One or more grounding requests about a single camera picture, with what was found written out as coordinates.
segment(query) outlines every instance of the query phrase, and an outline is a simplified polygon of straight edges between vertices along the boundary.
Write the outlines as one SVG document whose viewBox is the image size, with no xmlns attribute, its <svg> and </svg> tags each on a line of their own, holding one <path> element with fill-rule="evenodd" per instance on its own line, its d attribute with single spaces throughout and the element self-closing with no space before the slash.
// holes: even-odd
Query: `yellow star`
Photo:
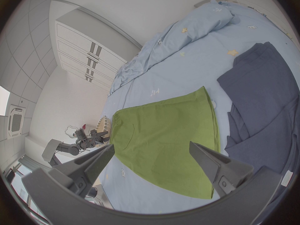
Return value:
<svg viewBox="0 0 300 225">
<path fill-rule="evenodd" d="M 234 49 L 234 50 L 232 50 L 232 51 L 228 51 L 227 54 L 230 54 L 230 55 L 232 55 L 232 56 L 235 56 L 235 55 L 238 54 L 238 52 Z"/>
</svg>

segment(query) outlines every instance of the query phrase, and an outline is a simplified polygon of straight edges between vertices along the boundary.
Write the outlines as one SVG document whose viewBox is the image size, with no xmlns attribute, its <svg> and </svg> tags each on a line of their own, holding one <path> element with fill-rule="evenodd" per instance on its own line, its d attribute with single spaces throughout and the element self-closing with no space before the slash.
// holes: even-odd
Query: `light blue bed sheet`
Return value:
<svg viewBox="0 0 300 225">
<path fill-rule="evenodd" d="M 300 53 L 287 35 L 259 12 L 236 3 L 224 2 L 222 6 L 238 16 L 240 23 L 228 23 L 188 43 L 146 73 L 123 85 L 108 97 L 102 115 L 112 119 L 119 109 L 186 95 L 205 86 L 216 103 L 221 152 L 227 155 L 224 151 L 229 135 L 227 112 L 232 102 L 217 78 L 232 68 L 237 55 L 255 43 L 269 41 L 285 59 L 299 85 Z M 219 198 L 216 192 L 211 200 L 204 200 L 159 188 L 136 175 L 115 156 L 99 178 L 114 208 L 124 212 L 172 213 L 203 206 Z"/>
</svg>

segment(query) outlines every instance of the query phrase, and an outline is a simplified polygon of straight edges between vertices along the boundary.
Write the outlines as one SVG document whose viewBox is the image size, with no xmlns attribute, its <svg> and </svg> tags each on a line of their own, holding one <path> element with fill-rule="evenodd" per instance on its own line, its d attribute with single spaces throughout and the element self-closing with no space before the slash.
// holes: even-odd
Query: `white clothing label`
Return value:
<svg viewBox="0 0 300 225">
<path fill-rule="evenodd" d="M 288 170 L 282 179 L 281 185 L 286 187 L 289 184 L 292 175 L 293 175 L 293 173 L 290 170 Z"/>
</svg>

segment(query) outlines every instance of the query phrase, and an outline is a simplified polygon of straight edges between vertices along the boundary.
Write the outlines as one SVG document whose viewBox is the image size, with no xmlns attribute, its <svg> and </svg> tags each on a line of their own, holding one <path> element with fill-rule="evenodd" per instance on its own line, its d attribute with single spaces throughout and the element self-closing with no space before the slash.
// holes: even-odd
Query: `mattress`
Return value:
<svg viewBox="0 0 300 225">
<path fill-rule="evenodd" d="M 227 112 L 231 110 L 232 101 L 220 87 L 217 78 L 233 67 L 237 55 L 255 43 L 270 42 L 282 55 L 300 85 L 300 53 L 291 39 L 264 15 L 237 3 L 222 2 L 222 6 L 238 17 L 239 23 L 227 23 L 221 29 L 189 42 L 145 73 L 123 84 L 108 97 L 102 116 L 111 120 L 120 109 L 183 96 L 205 86 L 215 105 L 221 153 L 227 155 L 224 150 L 227 135 L 230 134 Z M 172 213 L 219 199 L 216 192 L 212 199 L 205 200 L 162 189 L 139 177 L 115 156 L 101 172 L 99 179 L 113 207 L 124 212 Z"/>
</svg>

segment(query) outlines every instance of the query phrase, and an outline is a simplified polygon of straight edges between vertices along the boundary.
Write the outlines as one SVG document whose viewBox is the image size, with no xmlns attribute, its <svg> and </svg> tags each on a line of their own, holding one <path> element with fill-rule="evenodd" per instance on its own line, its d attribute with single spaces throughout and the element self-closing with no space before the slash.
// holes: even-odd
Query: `green fabric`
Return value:
<svg viewBox="0 0 300 225">
<path fill-rule="evenodd" d="M 212 184 L 189 154 L 190 141 L 220 151 L 215 111 L 205 87 L 185 96 L 125 108 L 112 118 L 110 142 L 124 165 L 161 188 L 211 199 Z"/>
</svg>

